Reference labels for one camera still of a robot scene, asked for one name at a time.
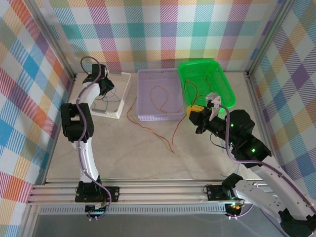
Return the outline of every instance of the white tray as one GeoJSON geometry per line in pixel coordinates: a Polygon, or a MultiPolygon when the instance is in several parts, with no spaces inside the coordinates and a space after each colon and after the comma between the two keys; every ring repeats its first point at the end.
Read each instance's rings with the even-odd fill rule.
{"type": "MultiPolygon", "coordinates": [[[[127,94],[130,89],[131,81],[130,81],[131,74],[130,73],[113,73],[110,72],[108,75],[108,78],[113,82],[114,88],[116,89],[115,95],[120,99],[119,102],[107,102],[106,100],[94,100],[94,104],[92,104],[90,111],[92,115],[96,116],[102,116],[102,117],[108,117],[108,118],[114,118],[119,119],[126,98],[127,94]]],[[[113,96],[111,91],[107,93],[107,98],[113,96]]],[[[108,99],[109,101],[117,100],[115,96],[108,99]]]]}

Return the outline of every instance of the purple plastic basket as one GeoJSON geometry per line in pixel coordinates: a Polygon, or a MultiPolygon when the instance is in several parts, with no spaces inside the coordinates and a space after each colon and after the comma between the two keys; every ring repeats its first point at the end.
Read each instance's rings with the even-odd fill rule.
{"type": "Polygon", "coordinates": [[[138,70],[136,114],[140,121],[180,120],[183,112],[182,89],[176,68],[138,70]],[[164,103],[162,112],[158,109],[164,103]]]}

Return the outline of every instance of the white tabletop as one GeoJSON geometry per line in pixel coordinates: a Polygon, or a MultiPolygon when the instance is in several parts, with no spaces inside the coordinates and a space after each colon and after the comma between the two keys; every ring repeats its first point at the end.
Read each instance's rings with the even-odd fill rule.
{"type": "MultiPolygon", "coordinates": [[[[255,121],[254,112],[244,81],[243,73],[225,73],[236,96],[236,104],[230,110],[245,109],[255,121]]],[[[79,74],[71,99],[81,90],[86,74],[79,74]]],[[[101,178],[149,178],[149,179],[223,179],[221,174],[236,172],[238,164],[231,161],[225,151],[211,144],[210,133],[195,134],[196,127],[185,118],[179,126],[173,149],[180,156],[167,150],[164,143],[146,129],[130,122],[126,113],[136,97],[137,73],[132,73],[132,85],[120,119],[92,116],[94,135],[92,148],[101,178]]],[[[132,109],[136,117],[136,106],[132,109]]],[[[170,142],[178,121],[141,122],[166,137],[170,142]]],[[[258,127],[253,135],[260,139],[258,127]]],[[[221,140],[212,137],[220,145],[221,140]]],[[[238,174],[247,179],[257,175],[240,165],[238,174]]],[[[59,134],[57,145],[47,174],[48,178],[79,178],[77,154],[59,134]]]]}

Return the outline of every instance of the plaid wall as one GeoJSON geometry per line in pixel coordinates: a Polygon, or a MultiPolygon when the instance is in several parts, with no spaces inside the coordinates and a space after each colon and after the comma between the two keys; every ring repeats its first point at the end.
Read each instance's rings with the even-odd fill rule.
{"type": "Polygon", "coordinates": [[[199,58],[244,71],[282,0],[37,2],[75,70],[90,55],[111,70],[134,72],[199,58]]]}
{"type": "Polygon", "coordinates": [[[316,198],[316,0],[297,0],[255,72],[278,162],[316,198]]]}
{"type": "Polygon", "coordinates": [[[22,0],[0,0],[0,237],[16,236],[71,85],[22,0]]]}

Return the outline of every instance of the basket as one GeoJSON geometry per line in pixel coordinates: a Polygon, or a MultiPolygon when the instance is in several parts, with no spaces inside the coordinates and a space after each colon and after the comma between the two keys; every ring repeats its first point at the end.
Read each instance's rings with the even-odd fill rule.
{"type": "Polygon", "coordinates": [[[136,114],[140,121],[180,120],[183,113],[176,68],[138,70],[136,114]]]}
{"type": "Polygon", "coordinates": [[[107,98],[111,98],[106,102],[106,100],[100,100],[100,98],[95,99],[93,101],[90,111],[92,115],[108,117],[119,119],[126,98],[127,94],[130,89],[131,80],[130,73],[117,73],[117,72],[110,72],[108,78],[113,82],[114,89],[107,93],[107,98]]]}
{"type": "MultiPolygon", "coordinates": [[[[202,59],[185,62],[179,65],[178,73],[185,93],[188,105],[191,105],[196,98],[198,88],[199,95],[208,95],[217,92],[221,96],[222,105],[227,108],[234,106],[236,97],[227,81],[221,65],[212,59],[202,59]]],[[[196,99],[195,105],[206,106],[205,96],[196,99]]]]}

